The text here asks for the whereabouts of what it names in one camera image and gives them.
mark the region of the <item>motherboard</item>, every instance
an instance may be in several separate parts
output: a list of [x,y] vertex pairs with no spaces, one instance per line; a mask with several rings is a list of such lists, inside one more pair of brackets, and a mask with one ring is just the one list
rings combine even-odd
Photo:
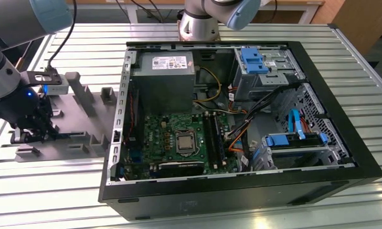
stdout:
[[234,152],[224,147],[226,114],[149,115],[141,150],[129,150],[131,179],[235,172]]

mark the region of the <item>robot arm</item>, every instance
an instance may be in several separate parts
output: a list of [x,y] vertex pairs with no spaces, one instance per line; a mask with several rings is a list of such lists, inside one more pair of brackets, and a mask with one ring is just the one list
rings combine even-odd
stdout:
[[243,29],[254,19],[260,0],[185,0],[184,16],[179,26],[185,41],[218,39],[218,21],[232,30]]
[[50,123],[49,98],[36,94],[30,87],[42,83],[36,75],[50,76],[45,84],[61,82],[56,72],[20,73],[1,51],[56,33],[70,24],[64,0],[0,0],[0,118],[18,133],[13,142],[41,141],[57,134]]
[[[185,0],[180,36],[187,41],[212,41],[219,36],[218,21],[240,30],[252,20],[260,0]],[[1,51],[54,34],[72,24],[65,0],[0,0],[0,118],[16,129],[13,143],[56,139],[48,96],[32,86],[61,84],[54,69],[20,73]],[[44,75],[49,80],[37,81]]]

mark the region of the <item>power supply label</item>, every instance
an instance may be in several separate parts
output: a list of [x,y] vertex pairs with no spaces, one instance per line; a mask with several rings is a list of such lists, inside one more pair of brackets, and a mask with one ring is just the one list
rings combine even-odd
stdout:
[[185,56],[157,56],[152,58],[152,69],[185,69],[187,57]]

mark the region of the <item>label sticker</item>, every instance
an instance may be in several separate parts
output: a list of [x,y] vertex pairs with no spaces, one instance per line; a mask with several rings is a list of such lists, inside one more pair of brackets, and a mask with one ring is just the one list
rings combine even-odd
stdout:
[[185,69],[185,56],[159,56],[152,59],[152,69]]
[[248,159],[244,157],[244,155],[242,155],[240,161],[246,166],[248,165]]
[[235,95],[234,93],[230,93],[230,100],[234,102],[235,101]]
[[274,61],[264,61],[264,65],[266,66],[275,66],[275,62]]

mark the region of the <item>wooden cabinet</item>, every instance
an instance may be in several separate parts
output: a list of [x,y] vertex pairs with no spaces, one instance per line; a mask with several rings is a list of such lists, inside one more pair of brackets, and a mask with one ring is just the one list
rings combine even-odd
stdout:
[[382,0],[326,0],[311,23],[334,23],[361,54],[382,36]]

